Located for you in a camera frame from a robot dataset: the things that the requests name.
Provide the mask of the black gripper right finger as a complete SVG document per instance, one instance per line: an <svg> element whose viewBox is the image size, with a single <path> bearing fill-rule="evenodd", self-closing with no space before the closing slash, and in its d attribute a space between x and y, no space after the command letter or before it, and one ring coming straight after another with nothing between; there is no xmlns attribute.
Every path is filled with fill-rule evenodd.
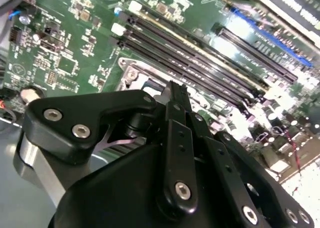
<svg viewBox="0 0 320 228"><path fill-rule="evenodd" d="M195 140L216 175L225 227L314 227L307 211L229 133L212 134L192 112L187 87L180 87Z"/></svg>

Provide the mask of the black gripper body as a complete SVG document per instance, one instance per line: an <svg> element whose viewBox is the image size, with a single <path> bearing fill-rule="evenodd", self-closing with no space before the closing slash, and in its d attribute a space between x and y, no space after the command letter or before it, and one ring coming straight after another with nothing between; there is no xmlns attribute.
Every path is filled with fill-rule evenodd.
<svg viewBox="0 0 320 228"><path fill-rule="evenodd" d="M162 151L145 145L77 181L50 227L237 227L238 219L208 166L196 162L197 210L175 218L158 205Z"/></svg>

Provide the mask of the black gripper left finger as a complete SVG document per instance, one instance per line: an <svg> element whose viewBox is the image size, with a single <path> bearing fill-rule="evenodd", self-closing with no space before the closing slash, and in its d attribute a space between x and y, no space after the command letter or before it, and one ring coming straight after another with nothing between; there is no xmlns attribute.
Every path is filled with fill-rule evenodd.
<svg viewBox="0 0 320 228"><path fill-rule="evenodd" d="M195 142L180 85L36 99L26 108L21 163L57 207L77 181L145 146L161 147L158 205L175 218L198 208Z"/></svg>

